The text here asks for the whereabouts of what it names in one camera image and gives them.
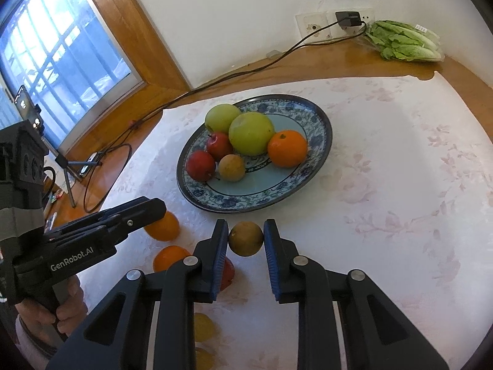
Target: blue and white plate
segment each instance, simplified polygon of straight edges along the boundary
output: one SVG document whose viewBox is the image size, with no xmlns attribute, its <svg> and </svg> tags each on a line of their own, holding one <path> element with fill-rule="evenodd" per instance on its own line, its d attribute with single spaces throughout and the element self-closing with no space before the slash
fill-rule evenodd
<svg viewBox="0 0 493 370">
<path fill-rule="evenodd" d="M 294 130 L 308 141 L 308 156 L 296 168 L 274 166 L 267 154 L 243 156 L 245 177 L 237 182 L 221 181 L 219 174 L 207 183 L 194 181 L 185 171 L 188 157 L 196 150 L 205 150 L 209 132 L 202 125 L 188 140 L 177 166 L 178 187 L 194 206 L 208 212 L 251 212 L 277 203 L 314 177 L 324 164 L 332 146 L 332 127 L 320 107 L 304 98 L 290 95 L 267 95 L 249 98 L 235 104 L 242 112 L 266 114 L 275 131 Z"/>
</svg>

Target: black cable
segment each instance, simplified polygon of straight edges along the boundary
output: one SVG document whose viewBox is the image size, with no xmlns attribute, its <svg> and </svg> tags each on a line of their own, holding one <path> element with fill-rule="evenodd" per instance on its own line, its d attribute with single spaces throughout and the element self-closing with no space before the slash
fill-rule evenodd
<svg viewBox="0 0 493 370">
<path fill-rule="evenodd" d="M 43 172 L 45 171 L 50 171 L 50 173 L 53 175 L 53 178 L 52 178 L 52 181 L 51 181 L 51 185 L 50 185 L 50 188 L 48 188 L 48 192 L 46 192 L 43 197 L 41 198 L 41 200 L 44 200 L 46 199 L 51 192 L 53 192 L 53 188 L 55 187 L 55 179 L 57 178 L 57 174 L 55 173 L 55 169 L 51 166 L 46 166 L 43 168 Z"/>
<path fill-rule="evenodd" d="M 110 145 L 108 147 L 106 147 L 103 151 L 102 151 L 102 154 L 100 155 L 100 158 L 97 160 L 97 163 L 100 163 L 102 162 L 103 158 L 108 154 L 108 153 L 111 153 L 112 151 L 115 151 L 116 149 L 119 149 L 120 147 L 122 146 L 128 146 L 129 147 L 129 156 L 127 157 L 127 161 L 125 162 L 123 168 L 125 168 L 125 166 L 127 165 L 127 163 L 129 162 L 131 156 L 132 156 L 132 147 L 130 146 L 130 144 L 128 143 L 125 143 L 125 141 L 128 139 L 128 137 L 130 136 L 130 134 L 132 133 L 132 131 L 134 131 L 135 129 L 137 129 L 137 127 L 139 127 L 140 125 L 142 125 L 143 123 L 149 121 L 151 118 L 154 118 L 156 115 L 159 114 L 160 111 L 162 110 L 165 110 L 166 108 L 170 107 L 171 105 L 177 103 L 178 101 L 186 98 L 186 97 L 190 97 L 190 96 L 193 96 L 199 92 L 203 92 L 204 90 L 208 89 L 208 88 L 211 88 L 211 87 L 214 87 L 216 85 L 219 85 L 220 83 L 223 83 L 223 82 L 226 82 L 228 80 L 231 80 L 231 79 L 235 79 L 235 78 L 238 78 L 240 76 L 244 76 L 244 75 L 250 75 L 250 74 L 253 74 L 253 73 L 257 73 L 257 72 L 260 72 L 260 71 L 263 71 L 269 67 L 271 67 L 272 65 L 275 65 L 277 64 L 279 61 L 281 61 L 282 59 L 286 58 L 287 56 L 289 56 L 291 53 L 294 53 L 296 50 L 299 50 L 303 47 L 309 47 L 309 46 L 327 46 L 327 45 L 330 45 L 330 44 L 336 44 L 336 43 L 340 43 L 340 42 L 343 42 L 343 41 L 346 41 L 346 40 L 351 40 L 351 39 L 354 39 L 354 38 L 357 38 L 359 36 L 362 36 L 366 33 L 366 29 L 367 29 L 367 24 L 366 22 L 362 21 L 362 23 L 364 23 L 364 26 L 362 28 L 362 31 L 357 33 L 356 35 L 353 35 L 353 36 L 349 36 L 349 37 L 344 37 L 342 39 L 338 39 L 338 40 L 334 40 L 334 41 L 331 41 L 331 42 L 326 42 L 326 43 L 317 43 L 317 44 L 305 44 L 305 45 L 302 45 L 302 43 L 309 39 L 310 37 L 312 37 L 313 35 L 319 33 L 319 32 L 322 32 L 326 29 L 329 29 L 335 25 L 337 25 L 338 23 L 340 23 L 341 21 L 344 21 L 345 19 L 347 18 L 343 18 L 337 22 L 334 22 L 334 23 L 331 23 L 330 25 L 327 25 L 326 27 L 322 27 L 320 29 L 317 29 L 315 32 L 312 32 L 310 33 L 308 36 L 304 37 L 303 39 L 301 39 L 298 43 L 296 43 L 294 46 L 292 46 L 288 51 L 286 51 L 285 53 L 283 53 L 280 57 L 278 57 L 277 59 L 275 59 L 274 61 L 272 61 L 271 63 L 268 63 L 268 64 L 265 64 L 261 67 L 258 67 L 258 68 L 255 68 L 255 69 L 251 69 L 249 71 L 242 71 L 242 72 L 236 72 L 236 73 L 233 73 L 233 74 L 230 74 L 230 75 L 226 75 L 212 83 L 208 83 L 204 86 L 200 86 L 198 88 L 195 88 L 193 90 L 190 90 L 189 92 L 186 92 L 184 93 L 183 95 L 181 96 L 178 96 L 177 98 L 175 98 L 174 100 L 171 100 L 159 107 L 156 107 L 155 109 L 153 109 L 150 113 L 147 113 L 146 115 L 144 115 L 144 117 L 140 118 L 139 120 L 137 120 L 135 122 L 135 124 L 133 124 L 131 127 L 127 128 L 124 132 L 122 132 L 120 134 L 120 136 L 118 136 L 115 140 L 113 140 L 112 143 L 110 143 Z M 123 141 L 118 144 L 117 146 L 114 147 L 114 144 L 117 143 L 117 141 L 119 141 L 120 138 L 124 137 L 125 138 L 123 139 Z M 87 190 L 89 189 L 89 184 L 91 183 L 91 179 L 92 179 L 92 176 L 94 174 L 94 170 L 95 170 L 96 167 L 92 167 L 92 169 L 90 169 L 91 173 L 90 173 L 90 176 L 89 176 L 89 179 L 87 181 L 87 185 L 86 185 L 86 189 L 85 189 L 85 192 L 84 192 L 84 199 L 83 199 L 83 206 L 84 206 L 84 211 L 88 214 L 94 212 L 102 203 L 103 201 L 106 199 L 106 197 L 108 196 L 109 194 L 109 191 L 104 195 L 104 197 L 98 202 L 97 205 L 95 205 L 92 209 L 90 210 L 87 210 L 87 206 L 86 206 L 86 196 L 87 196 Z"/>
<path fill-rule="evenodd" d="M 125 160 L 125 164 L 123 164 L 123 167 L 122 167 L 122 169 L 121 169 L 121 171 L 120 171 L 120 174 L 121 174 L 121 173 L 122 173 L 122 171 L 123 171 L 123 169 L 127 166 L 128 162 L 130 161 L 130 158 L 132 157 L 132 146 L 131 146 L 129 143 L 120 143 L 119 145 L 117 145 L 117 146 L 115 146 L 115 147 L 109 147 L 109 148 L 105 149 L 105 151 L 103 152 L 103 154 L 102 154 L 101 158 L 98 160 L 98 162 L 101 162 L 101 161 L 102 161 L 102 159 L 103 159 L 103 158 L 104 158 L 107 154 L 109 154 L 109 153 L 111 153 L 111 152 L 113 152 L 113 151 L 115 151 L 115 150 L 117 150 L 117 149 L 119 149 L 120 147 L 123 147 L 123 146 L 127 146 L 127 147 L 128 147 L 128 156 L 127 156 L 127 160 Z M 89 189 L 89 184 L 91 183 L 91 179 L 92 179 L 92 177 L 93 177 L 93 175 L 94 175 L 94 171 L 95 171 L 95 169 L 96 169 L 96 168 L 97 168 L 97 167 L 96 167 L 96 166 L 94 166 L 94 167 L 92 167 L 92 168 L 90 169 L 91 174 L 89 175 L 89 179 L 87 180 L 86 189 L 85 189 L 85 191 L 84 191 L 84 199 L 82 200 L 82 206 L 83 206 L 83 208 L 84 208 L 84 211 L 85 211 L 86 213 L 88 213 L 88 214 L 91 214 L 91 213 L 95 212 L 95 211 L 98 209 L 98 207 L 99 207 L 100 205 L 102 205 L 102 204 L 103 204 L 104 200 L 108 197 L 108 195 L 109 195 L 109 193 L 110 193 L 110 191 L 112 190 L 112 187 L 113 187 L 113 185 L 112 185 L 112 186 L 108 189 L 108 191 L 105 193 L 105 195 L 101 198 L 101 200 L 99 200 L 99 201 L 97 202 L 97 204 L 96 204 L 94 207 L 92 207 L 92 209 L 88 209 L 88 208 L 87 208 L 87 203 L 86 203 L 87 191 L 88 191 L 88 189 Z"/>
</svg>

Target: electrical outlet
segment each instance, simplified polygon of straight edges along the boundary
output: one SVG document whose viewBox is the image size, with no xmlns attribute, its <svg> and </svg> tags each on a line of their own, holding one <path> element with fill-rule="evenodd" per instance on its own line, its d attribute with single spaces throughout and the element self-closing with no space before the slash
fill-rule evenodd
<svg viewBox="0 0 493 370">
<path fill-rule="evenodd" d="M 361 20 L 366 22 L 368 26 L 371 26 L 375 22 L 375 11 L 373 8 L 344 8 L 340 10 L 332 10 L 327 12 L 327 21 L 334 23 L 337 21 L 336 12 L 338 11 L 358 11 L 361 16 Z M 333 26 L 331 34 L 333 39 L 339 39 L 341 37 L 353 36 L 361 31 L 360 27 L 341 27 L 339 25 Z"/>
<path fill-rule="evenodd" d="M 298 29 L 302 38 L 329 25 L 325 12 L 297 15 L 296 23 L 298 24 Z M 326 40 L 330 40 L 331 38 L 332 36 L 330 29 L 326 29 L 305 40 L 305 44 L 324 42 Z"/>
</svg>

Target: red fruit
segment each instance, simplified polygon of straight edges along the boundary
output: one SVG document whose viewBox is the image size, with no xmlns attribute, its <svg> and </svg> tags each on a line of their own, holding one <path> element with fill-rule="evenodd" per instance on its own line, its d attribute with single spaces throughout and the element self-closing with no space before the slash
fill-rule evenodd
<svg viewBox="0 0 493 370">
<path fill-rule="evenodd" d="M 215 174 L 214 158 L 206 151 L 194 151 L 186 162 L 185 170 L 195 181 L 207 182 Z"/>
<path fill-rule="evenodd" d="M 207 151 L 219 162 L 228 154 L 233 154 L 229 137 L 222 132 L 214 132 L 207 140 Z"/>
<path fill-rule="evenodd" d="M 224 261 L 224 270 L 222 272 L 221 290 L 226 289 L 233 282 L 235 278 L 235 266 L 231 263 L 231 260 L 226 258 Z"/>
</svg>

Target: white floral tablecloth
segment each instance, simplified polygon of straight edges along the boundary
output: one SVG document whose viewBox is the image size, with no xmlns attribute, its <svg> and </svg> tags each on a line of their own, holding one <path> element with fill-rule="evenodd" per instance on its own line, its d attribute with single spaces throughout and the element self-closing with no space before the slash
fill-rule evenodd
<svg viewBox="0 0 493 370">
<path fill-rule="evenodd" d="M 302 96 L 329 116 L 334 143 L 321 171 L 274 206 L 244 215 L 198 210 L 178 190 L 181 149 L 208 110 L 268 93 Z M 109 194 L 104 208 L 159 197 L 179 219 L 173 244 L 193 252 L 216 219 L 262 226 L 326 269 L 364 270 L 445 358 L 460 369 L 493 323 L 493 146 L 439 74 L 430 81 L 347 78 L 249 90 L 164 112 Z M 92 309 L 130 269 L 152 272 L 167 243 L 143 230 L 118 254 L 80 274 Z M 236 278 L 214 305 L 197 305 L 220 335 L 204 344 L 216 368 L 295 369 L 297 305 L 278 305 L 265 253 L 228 256 Z"/>
</svg>

